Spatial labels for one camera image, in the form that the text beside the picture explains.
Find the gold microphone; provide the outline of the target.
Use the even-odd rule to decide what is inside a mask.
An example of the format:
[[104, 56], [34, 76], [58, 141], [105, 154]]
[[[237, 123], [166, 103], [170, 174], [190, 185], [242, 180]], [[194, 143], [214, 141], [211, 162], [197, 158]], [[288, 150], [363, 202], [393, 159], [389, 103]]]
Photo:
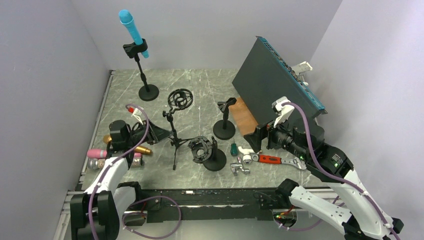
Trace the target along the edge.
[[[112, 141], [112, 138], [109, 134], [107, 134], [103, 137], [102, 140], [105, 144], [108, 144], [109, 142]], [[147, 156], [151, 156], [153, 154], [153, 151], [150, 148], [147, 148], [147, 147], [142, 146], [142, 145], [137, 146], [134, 151], [136, 153], [140, 153], [142, 155], [147, 155]]]

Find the black clip stand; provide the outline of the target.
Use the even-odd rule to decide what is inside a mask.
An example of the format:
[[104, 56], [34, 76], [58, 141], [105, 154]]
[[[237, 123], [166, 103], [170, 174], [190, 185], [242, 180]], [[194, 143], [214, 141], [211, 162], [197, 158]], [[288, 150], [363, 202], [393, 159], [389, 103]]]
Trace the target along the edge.
[[214, 124], [213, 134], [220, 140], [229, 140], [236, 133], [234, 124], [229, 121], [229, 107], [236, 102], [237, 99], [235, 97], [230, 97], [227, 101], [217, 102], [219, 110], [223, 113], [223, 118]]

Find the black stand holding blue microphone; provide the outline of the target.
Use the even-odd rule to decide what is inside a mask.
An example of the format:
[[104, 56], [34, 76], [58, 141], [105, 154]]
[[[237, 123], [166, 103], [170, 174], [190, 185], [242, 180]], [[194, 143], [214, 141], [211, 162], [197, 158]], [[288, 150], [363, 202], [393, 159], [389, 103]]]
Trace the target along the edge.
[[142, 101], [150, 102], [155, 100], [159, 96], [159, 89], [154, 84], [148, 84], [147, 83], [147, 77], [143, 72], [143, 69], [140, 64], [140, 57], [139, 54], [146, 53], [148, 50], [147, 42], [144, 38], [142, 38], [142, 44], [136, 44], [135, 42], [130, 44], [124, 44], [123, 49], [127, 56], [130, 59], [134, 59], [134, 61], [137, 63], [138, 70], [140, 73], [140, 78], [143, 83], [143, 86], [139, 88], [138, 90], [138, 97]]

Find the black shock-mount stand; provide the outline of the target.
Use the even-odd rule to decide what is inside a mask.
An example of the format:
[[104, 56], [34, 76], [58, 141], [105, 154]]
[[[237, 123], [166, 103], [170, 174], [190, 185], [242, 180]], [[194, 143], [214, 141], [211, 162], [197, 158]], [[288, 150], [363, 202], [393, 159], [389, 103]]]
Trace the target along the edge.
[[214, 136], [211, 137], [211, 140], [203, 135], [194, 137], [189, 141], [188, 148], [193, 156], [192, 161], [202, 164], [208, 171], [218, 172], [227, 163], [226, 155], [218, 148], [218, 142]]

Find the pink microphone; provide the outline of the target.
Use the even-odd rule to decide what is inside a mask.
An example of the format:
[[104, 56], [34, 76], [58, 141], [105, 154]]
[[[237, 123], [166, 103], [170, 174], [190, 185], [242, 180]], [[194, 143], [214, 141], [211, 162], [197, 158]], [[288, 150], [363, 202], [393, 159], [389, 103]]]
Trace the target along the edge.
[[122, 155], [124, 151], [118, 151], [118, 152], [107, 152], [106, 149], [89, 149], [87, 151], [86, 156], [89, 159], [108, 159], [111, 157], [118, 157]]

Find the glitter sequin microphone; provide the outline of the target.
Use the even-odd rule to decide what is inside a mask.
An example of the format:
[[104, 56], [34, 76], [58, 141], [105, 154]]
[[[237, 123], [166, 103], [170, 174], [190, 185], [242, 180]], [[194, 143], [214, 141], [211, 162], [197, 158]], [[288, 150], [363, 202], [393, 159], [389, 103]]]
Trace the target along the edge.
[[[87, 162], [87, 168], [90, 170], [100, 170], [105, 166], [105, 159], [90, 158]], [[142, 158], [134, 158], [132, 161], [132, 167], [141, 167], [143, 165]]]

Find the blue microphone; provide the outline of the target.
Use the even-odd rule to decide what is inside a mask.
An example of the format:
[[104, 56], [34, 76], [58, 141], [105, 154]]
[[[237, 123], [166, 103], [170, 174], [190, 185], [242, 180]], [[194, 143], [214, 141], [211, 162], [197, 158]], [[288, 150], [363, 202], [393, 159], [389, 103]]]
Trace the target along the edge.
[[131, 38], [133, 39], [133, 42], [137, 46], [143, 46], [143, 50], [141, 51], [141, 54], [145, 59], [147, 59], [150, 55], [147, 50], [147, 42], [141, 37], [134, 21], [133, 15], [127, 10], [122, 9], [118, 13], [119, 19], [121, 24], [126, 27], [128, 30]]

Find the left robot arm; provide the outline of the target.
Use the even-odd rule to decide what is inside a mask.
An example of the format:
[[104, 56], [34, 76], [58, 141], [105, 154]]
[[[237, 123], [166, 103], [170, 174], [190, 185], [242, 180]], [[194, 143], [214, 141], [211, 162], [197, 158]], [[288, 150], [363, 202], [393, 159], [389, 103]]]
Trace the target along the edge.
[[104, 167], [84, 193], [70, 201], [71, 238], [73, 240], [115, 240], [123, 227], [123, 215], [129, 208], [144, 203], [138, 182], [123, 182], [135, 158], [135, 148], [142, 143], [157, 144], [172, 136], [170, 130], [148, 121], [132, 129], [124, 120], [109, 124], [110, 142]]

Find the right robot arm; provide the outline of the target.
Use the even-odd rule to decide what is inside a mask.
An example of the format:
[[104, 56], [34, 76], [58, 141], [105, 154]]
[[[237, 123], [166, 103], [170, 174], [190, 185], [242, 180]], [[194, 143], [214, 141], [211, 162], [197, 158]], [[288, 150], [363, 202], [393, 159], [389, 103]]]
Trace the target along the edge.
[[302, 208], [337, 229], [346, 240], [399, 239], [404, 223], [386, 214], [362, 184], [353, 163], [339, 148], [325, 143], [324, 129], [304, 118], [291, 127], [275, 121], [258, 125], [244, 135], [250, 147], [258, 152], [263, 139], [267, 149], [282, 148], [304, 161], [306, 169], [331, 188], [347, 210], [312, 195], [291, 179], [285, 179], [275, 191], [276, 203], [287, 208]]

